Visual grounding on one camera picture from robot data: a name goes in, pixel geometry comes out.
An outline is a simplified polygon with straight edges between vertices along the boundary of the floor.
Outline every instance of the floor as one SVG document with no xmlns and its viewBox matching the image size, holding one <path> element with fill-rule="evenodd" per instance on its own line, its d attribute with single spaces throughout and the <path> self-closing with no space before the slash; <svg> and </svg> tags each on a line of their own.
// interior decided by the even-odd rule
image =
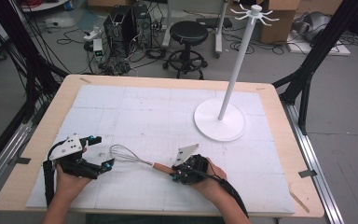
<svg viewBox="0 0 358 224">
<path fill-rule="evenodd" d="M 38 18 L 50 12 L 41 13 Z M 79 7 L 70 12 L 77 20 L 84 12 Z M 102 24 L 104 12 L 95 11 L 100 16 L 97 22 Z M 193 20 L 197 15 L 187 15 L 186 19 Z M 233 29 L 244 26 L 243 21 L 234 21 Z M 74 74 L 89 72 L 86 51 L 83 44 L 57 44 L 57 39 L 64 38 L 63 33 L 74 30 L 75 27 L 59 29 L 43 36 L 48 45 L 54 50 L 63 64 Z M 225 33 L 242 36 L 243 29 L 238 31 L 227 30 Z M 71 38 L 81 40 L 84 34 L 72 32 Z M 256 27 L 253 39 L 257 39 L 259 29 Z M 223 54 L 219 59 L 213 54 L 214 34 L 195 50 L 200 52 L 209 63 L 203 69 L 207 80 L 229 80 L 231 69 L 238 52 L 230 48 L 231 41 L 223 43 Z M 288 52 L 285 46 L 281 49 L 265 49 L 264 46 L 252 45 L 254 52 L 247 54 L 243 61 L 238 81 L 272 83 L 282 77 L 295 72 L 302 64 L 306 55 Z M 324 170 L 324 176 L 333 192 L 339 211 L 345 223 L 358 223 L 358 46 L 346 46 L 351 52 L 350 57 L 328 56 L 317 70 L 311 84 L 310 104 L 307 118 L 307 130 L 310 141 Z M 170 51 L 181 48 L 172 42 Z M 133 60 L 142 57 L 136 53 Z M 172 70 L 163 70 L 163 61 L 142 59 L 138 63 L 131 63 L 130 70 L 125 76 L 131 77 L 164 77 L 176 78 Z M 98 70 L 96 64 L 91 63 L 93 70 Z M 183 75 L 182 78 L 198 79 L 197 73 Z M 0 134 L 17 113 L 24 102 L 24 90 L 20 79 L 10 59 L 0 61 Z M 0 188 L 10 174 L 8 166 L 0 177 Z M 42 213 L 12 213 L 0 212 L 0 223 L 21 220 L 22 223 L 40 222 Z M 275 223 L 272 218 L 251 217 L 253 223 Z M 85 216 L 69 214 L 67 223 L 85 223 Z M 319 218 L 282 218 L 280 223 L 328 223 L 325 217 Z"/>
</svg>

